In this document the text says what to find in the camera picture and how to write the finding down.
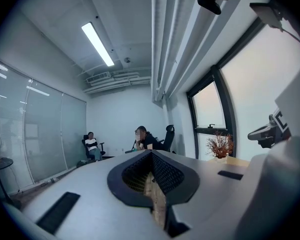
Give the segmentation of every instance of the black shirt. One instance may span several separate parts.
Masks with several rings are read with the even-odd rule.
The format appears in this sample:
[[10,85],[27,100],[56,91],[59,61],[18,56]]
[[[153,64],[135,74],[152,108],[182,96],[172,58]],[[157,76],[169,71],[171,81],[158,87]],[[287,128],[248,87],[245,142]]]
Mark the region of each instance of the black shirt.
[[153,150],[163,150],[164,147],[164,145],[159,143],[150,133],[147,133],[144,141],[142,141],[141,143],[143,143],[143,147],[145,150],[147,149],[147,146],[150,144],[152,144]]

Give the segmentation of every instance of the woman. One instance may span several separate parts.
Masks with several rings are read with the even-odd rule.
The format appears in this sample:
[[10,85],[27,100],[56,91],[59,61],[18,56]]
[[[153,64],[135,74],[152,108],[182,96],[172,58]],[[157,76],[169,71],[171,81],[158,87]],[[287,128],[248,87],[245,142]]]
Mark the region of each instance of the woman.
[[97,160],[97,161],[101,161],[102,160],[102,156],[100,153],[100,149],[98,148],[98,143],[97,140],[94,138],[94,133],[93,132],[89,132],[88,133],[88,139],[85,140],[85,146],[88,148],[89,151],[89,157],[92,160]]
[[144,126],[139,126],[135,131],[135,144],[137,150],[162,150],[163,145],[159,143]]

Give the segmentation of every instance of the dried plant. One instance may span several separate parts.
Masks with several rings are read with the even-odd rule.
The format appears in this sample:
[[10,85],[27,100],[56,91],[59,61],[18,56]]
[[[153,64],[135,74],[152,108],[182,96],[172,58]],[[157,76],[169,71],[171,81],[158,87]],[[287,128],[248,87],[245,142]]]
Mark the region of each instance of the dried plant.
[[206,146],[210,152],[206,153],[211,154],[216,158],[225,158],[227,155],[232,153],[234,150],[234,142],[232,141],[232,135],[227,134],[223,136],[222,133],[218,131],[214,134],[215,136],[207,139]]

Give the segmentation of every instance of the office chair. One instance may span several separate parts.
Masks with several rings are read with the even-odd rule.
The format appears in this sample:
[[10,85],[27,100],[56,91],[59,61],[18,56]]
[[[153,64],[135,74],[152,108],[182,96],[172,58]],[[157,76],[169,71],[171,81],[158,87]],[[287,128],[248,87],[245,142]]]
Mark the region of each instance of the office chair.
[[160,140],[159,143],[162,143],[164,141],[163,150],[170,152],[170,148],[175,137],[175,127],[173,124],[171,124],[168,125],[165,129],[166,129],[165,139]]
[[[83,135],[83,139],[81,140],[82,144],[84,145],[84,149],[85,149],[85,155],[87,158],[90,158],[90,155],[89,155],[89,150],[88,148],[86,147],[86,140],[88,139],[88,135]],[[101,156],[103,156],[106,152],[104,151],[104,142],[100,143],[101,145]]]

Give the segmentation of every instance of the air vent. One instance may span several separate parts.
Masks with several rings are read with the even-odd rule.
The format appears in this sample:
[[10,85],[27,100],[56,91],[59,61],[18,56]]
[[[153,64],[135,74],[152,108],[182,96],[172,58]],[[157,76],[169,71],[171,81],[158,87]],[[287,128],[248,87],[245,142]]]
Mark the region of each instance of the air vent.
[[92,83],[96,83],[96,82],[99,82],[99,81],[102,81],[102,80],[109,79],[110,77],[111,77],[110,72],[104,72],[104,73],[96,74],[94,76],[91,76],[91,77],[87,78],[86,82],[88,84],[92,84]]

